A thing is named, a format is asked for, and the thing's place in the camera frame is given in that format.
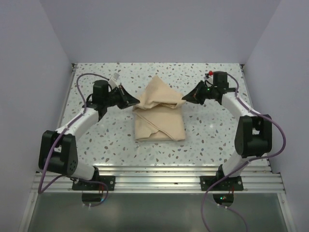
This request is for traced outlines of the beige cloth mat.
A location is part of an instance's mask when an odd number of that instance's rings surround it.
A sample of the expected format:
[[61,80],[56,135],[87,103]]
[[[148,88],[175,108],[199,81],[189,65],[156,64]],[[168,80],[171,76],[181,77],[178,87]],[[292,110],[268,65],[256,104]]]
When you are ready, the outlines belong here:
[[186,139],[183,95],[154,76],[133,107],[135,140],[182,141]]

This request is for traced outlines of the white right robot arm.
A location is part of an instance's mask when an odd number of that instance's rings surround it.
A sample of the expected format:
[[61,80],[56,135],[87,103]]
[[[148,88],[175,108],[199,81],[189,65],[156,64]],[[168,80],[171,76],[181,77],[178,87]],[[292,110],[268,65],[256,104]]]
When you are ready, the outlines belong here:
[[238,123],[232,156],[220,165],[215,184],[219,189],[232,185],[232,178],[240,176],[250,159],[260,158],[272,149],[272,123],[270,116],[255,112],[238,97],[239,83],[231,74],[223,71],[209,72],[182,99],[202,105],[205,100],[215,100],[228,110]]

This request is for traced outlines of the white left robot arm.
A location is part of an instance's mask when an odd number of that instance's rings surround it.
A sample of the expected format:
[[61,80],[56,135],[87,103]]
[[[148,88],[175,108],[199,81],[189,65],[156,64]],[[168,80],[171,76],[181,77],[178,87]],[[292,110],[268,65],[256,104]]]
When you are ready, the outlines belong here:
[[78,160],[77,141],[95,124],[100,122],[109,107],[126,109],[140,101],[131,96],[122,85],[114,86],[105,80],[97,80],[93,92],[83,99],[82,110],[64,126],[47,130],[42,135],[39,168],[41,182],[47,172],[76,179],[91,190],[97,189],[100,177],[95,166]]

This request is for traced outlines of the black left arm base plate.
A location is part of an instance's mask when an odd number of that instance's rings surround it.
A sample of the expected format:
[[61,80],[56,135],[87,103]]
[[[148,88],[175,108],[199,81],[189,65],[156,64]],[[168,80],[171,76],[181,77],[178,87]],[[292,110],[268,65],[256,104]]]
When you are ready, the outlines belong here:
[[116,177],[114,175],[99,175],[95,180],[78,179],[73,182],[72,190],[76,191],[114,191]]

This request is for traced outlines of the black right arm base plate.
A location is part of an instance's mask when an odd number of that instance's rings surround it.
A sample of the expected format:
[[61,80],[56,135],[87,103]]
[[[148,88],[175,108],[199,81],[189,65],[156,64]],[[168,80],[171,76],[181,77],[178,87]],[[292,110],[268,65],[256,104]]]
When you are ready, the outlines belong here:
[[[215,176],[200,176],[200,186],[202,191],[206,191],[212,184],[217,182]],[[212,191],[243,191],[243,183],[241,176],[229,177],[226,180],[220,181],[212,189]]]

